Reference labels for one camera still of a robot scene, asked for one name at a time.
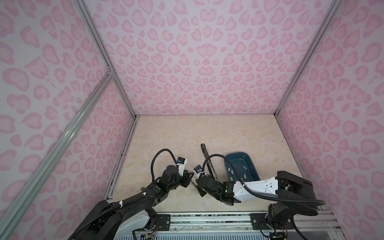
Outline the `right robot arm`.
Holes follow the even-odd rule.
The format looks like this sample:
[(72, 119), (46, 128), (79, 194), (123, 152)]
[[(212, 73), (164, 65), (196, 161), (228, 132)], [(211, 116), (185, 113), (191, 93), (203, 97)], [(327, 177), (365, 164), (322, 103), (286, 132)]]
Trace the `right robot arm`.
[(262, 229), (277, 230), (293, 224), (295, 215), (317, 216), (322, 202), (315, 197), (313, 184), (286, 171), (260, 181), (219, 182), (206, 174), (194, 179), (198, 190), (209, 194), (217, 201), (229, 206), (245, 201), (262, 199), (272, 201), (264, 217), (256, 220)]

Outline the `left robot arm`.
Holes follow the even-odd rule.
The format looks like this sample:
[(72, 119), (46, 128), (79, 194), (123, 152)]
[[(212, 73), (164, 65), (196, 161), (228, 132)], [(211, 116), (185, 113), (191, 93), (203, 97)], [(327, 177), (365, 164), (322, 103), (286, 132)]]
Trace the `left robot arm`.
[(188, 187), (193, 172), (184, 170), (179, 173), (177, 166), (167, 166), (161, 177), (154, 180), (141, 192), (127, 199), (108, 203), (98, 202), (77, 229), (70, 235), (70, 240), (113, 240), (119, 227), (140, 212), (155, 217), (153, 207), (163, 202), (169, 192), (177, 187)]

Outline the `teal plastic tray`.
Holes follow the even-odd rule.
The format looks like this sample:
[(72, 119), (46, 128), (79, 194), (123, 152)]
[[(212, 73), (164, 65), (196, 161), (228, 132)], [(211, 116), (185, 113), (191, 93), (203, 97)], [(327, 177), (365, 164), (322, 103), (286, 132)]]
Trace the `teal plastic tray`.
[(233, 178), (233, 181), (239, 181), (238, 176), (235, 174), (236, 170), (241, 179), (244, 182), (254, 182), (254, 181), (260, 181), (260, 177), (258, 175), (258, 172), (253, 164), (253, 161), (251, 160), (251, 157), (244, 152), (236, 152), (236, 153), (230, 153), (226, 155), (226, 158), (229, 161), (224, 160), (225, 168), (227, 170), (227, 176), (230, 180), (230, 177)]

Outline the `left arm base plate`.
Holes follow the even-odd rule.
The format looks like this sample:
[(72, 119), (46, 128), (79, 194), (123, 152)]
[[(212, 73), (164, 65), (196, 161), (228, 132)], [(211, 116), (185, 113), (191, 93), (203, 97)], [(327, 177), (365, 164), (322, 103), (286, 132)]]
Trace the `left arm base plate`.
[(171, 215), (169, 214), (156, 214), (150, 217), (149, 221), (150, 231), (169, 231), (171, 224)]

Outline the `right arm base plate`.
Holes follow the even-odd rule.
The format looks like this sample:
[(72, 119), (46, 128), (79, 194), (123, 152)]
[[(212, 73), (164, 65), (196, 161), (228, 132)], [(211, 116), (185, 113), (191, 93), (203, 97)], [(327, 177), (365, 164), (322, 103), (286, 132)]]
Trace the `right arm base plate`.
[(253, 230), (273, 231), (273, 230), (293, 230), (294, 227), (291, 222), (285, 224), (268, 223), (266, 213), (253, 213), (250, 214), (251, 224)]

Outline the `aluminium front rail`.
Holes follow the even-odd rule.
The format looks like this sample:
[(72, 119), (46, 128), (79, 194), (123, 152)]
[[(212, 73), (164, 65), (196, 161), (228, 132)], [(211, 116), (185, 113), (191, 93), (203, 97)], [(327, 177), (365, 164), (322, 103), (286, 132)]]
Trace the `aluminium front rail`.
[(169, 231), (124, 230), (118, 240), (343, 240), (336, 217), (296, 215), (293, 230), (253, 230), (250, 214), (266, 212), (159, 213), (171, 215)]

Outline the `aluminium diagonal frame bar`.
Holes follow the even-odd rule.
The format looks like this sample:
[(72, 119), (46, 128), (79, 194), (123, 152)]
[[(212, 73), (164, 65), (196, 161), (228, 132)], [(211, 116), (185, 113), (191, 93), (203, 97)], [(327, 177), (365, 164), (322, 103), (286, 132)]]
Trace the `aluminium diagonal frame bar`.
[(64, 153), (74, 140), (91, 111), (98, 103), (104, 91), (114, 78), (114, 74), (106, 74), (100, 84), (95, 88), (89, 98), (85, 101), (76, 116), (70, 122), (59, 140), (54, 144), (43, 162), (27, 181), (19, 195), (12, 202), (1, 220), (1, 239), (7, 240), (33, 203), (34, 199), (48, 180), (52, 171), (63, 157)]

